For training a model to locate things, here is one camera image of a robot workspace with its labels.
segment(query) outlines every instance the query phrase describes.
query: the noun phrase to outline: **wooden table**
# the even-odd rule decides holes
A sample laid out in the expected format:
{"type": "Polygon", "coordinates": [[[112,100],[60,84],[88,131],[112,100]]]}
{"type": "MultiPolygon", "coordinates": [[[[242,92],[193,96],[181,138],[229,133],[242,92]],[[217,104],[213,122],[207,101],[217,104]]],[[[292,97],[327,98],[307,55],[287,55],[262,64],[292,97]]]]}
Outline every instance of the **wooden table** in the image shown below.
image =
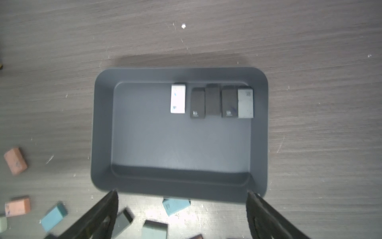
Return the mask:
{"type": "MultiPolygon", "coordinates": [[[[13,177],[0,160],[0,203],[32,202],[0,237],[42,238],[61,200],[59,234],[105,195],[89,174],[103,69],[250,65],[269,81],[265,199],[313,239],[380,238],[381,12],[378,0],[0,1],[0,152],[20,146],[29,164],[13,177]]],[[[168,239],[250,238],[243,205],[194,200],[168,217],[161,200],[120,195],[135,222],[119,238],[140,238],[146,219],[169,223],[168,239]]]]}

